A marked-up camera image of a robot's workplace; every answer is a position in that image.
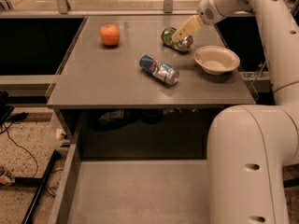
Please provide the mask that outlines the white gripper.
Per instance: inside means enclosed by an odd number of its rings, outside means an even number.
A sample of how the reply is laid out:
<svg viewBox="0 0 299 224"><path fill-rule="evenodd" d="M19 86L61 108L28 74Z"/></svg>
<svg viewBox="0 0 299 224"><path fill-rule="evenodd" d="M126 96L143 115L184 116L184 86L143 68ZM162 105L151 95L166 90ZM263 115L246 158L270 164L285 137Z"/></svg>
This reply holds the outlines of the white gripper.
<svg viewBox="0 0 299 224"><path fill-rule="evenodd" d="M179 42L198 32L204 24L215 24L231 13L231 0L201 0L197 8L198 15L189 17L171 36L173 42Z"/></svg>

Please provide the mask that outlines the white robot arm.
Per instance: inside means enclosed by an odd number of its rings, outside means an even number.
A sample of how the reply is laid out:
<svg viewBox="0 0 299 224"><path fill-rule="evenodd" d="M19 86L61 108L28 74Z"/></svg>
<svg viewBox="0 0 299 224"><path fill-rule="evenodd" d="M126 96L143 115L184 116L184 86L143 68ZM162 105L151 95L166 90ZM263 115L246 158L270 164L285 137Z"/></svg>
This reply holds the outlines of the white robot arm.
<svg viewBox="0 0 299 224"><path fill-rule="evenodd" d="M282 170L299 159L299 27L284 0L201 0L176 41L237 11L255 15L273 105L237 105L207 138L210 224L289 224Z"/></svg>

